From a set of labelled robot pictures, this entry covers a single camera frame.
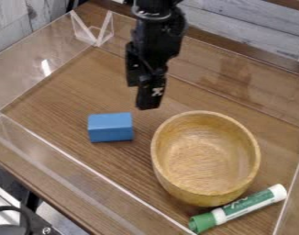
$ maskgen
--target green marker cap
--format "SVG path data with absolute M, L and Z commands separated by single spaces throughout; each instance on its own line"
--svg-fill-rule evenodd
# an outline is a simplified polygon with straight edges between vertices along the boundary
M 192 217 L 188 222 L 188 228 L 195 233 L 209 230 L 216 225 L 216 219 L 212 213 L 201 214 Z

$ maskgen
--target marker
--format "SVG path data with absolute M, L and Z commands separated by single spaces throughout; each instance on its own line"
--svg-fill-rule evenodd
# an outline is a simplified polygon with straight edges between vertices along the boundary
M 188 227 L 195 233 L 201 233 L 224 224 L 229 220 L 241 217 L 247 213 L 267 207 L 287 198 L 287 190 L 283 185 L 274 185 L 267 190 L 232 202 L 227 206 L 212 210 L 209 213 L 189 219 Z

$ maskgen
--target blue foam block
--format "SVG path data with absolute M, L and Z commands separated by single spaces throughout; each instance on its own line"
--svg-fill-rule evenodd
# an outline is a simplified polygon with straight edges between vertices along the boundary
M 129 113 L 95 114 L 88 117 L 91 142 L 133 139 L 132 116 Z

